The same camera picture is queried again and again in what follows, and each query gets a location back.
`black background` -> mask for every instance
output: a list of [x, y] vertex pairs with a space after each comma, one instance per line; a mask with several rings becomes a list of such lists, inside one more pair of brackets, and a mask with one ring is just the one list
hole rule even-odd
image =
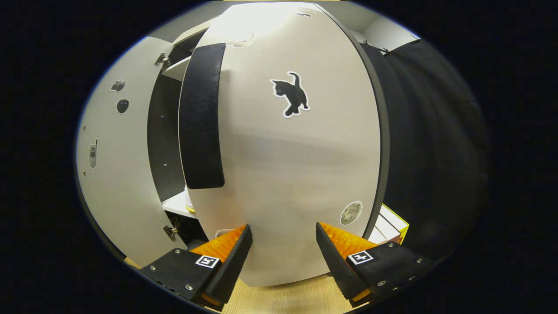
[[[557, 118], [551, 58], [558, 48], [557, 5], [372, 5], [427, 39], [469, 82], [489, 126], [495, 175], [490, 204], [455, 254], [372, 311], [531, 312], [551, 303], [556, 172], [545, 162], [552, 159]], [[16, 108], [16, 115], [7, 119], [6, 134], [38, 144], [7, 154], [28, 173], [6, 164], [17, 172], [10, 184], [15, 195], [32, 203], [15, 207], [23, 216], [14, 245], [25, 254], [6, 261], [7, 269], [22, 273], [7, 295], [24, 299], [22, 312], [193, 312], [107, 253], [82, 214], [71, 159], [84, 102], [106, 69], [143, 35], [191, 7], [184, 1], [42, 2], [5, 10], [13, 18], [5, 31], [14, 37], [6, 51], [18, 56], [4, 57], [19, 80], [8, 86], [16, 106], [5, 107]], [[11, 80], [9, 71], [6, 76]]]

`black cat sticker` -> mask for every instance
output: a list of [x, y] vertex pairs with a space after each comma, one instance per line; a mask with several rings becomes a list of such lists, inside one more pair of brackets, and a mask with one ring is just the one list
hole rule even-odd
[[287, 72], [287, 74], [293, 77], [292, 83], [278, 79], [270, 79], [270, 82], [273, 84], [273, 94], [287, 101], [283, 117], [288, 119], [292, 116], [299, 116], [300, 109], [308, 111], [310, 107], [308, 106], [308, 95], [300, 86], [300, 75], [296, 72]]

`round sticker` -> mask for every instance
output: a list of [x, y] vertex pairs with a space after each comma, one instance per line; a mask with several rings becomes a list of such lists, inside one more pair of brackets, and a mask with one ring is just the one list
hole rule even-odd
[[343, 226], [348, 226], [351, 223], [355, 222], [355, 220], [360, 217], [361, 213], [362, 203], [360, 201], [352, 202], [351, 204], [348, 204], [341, 213], [341, 219], [339, 220], [339, 223]]

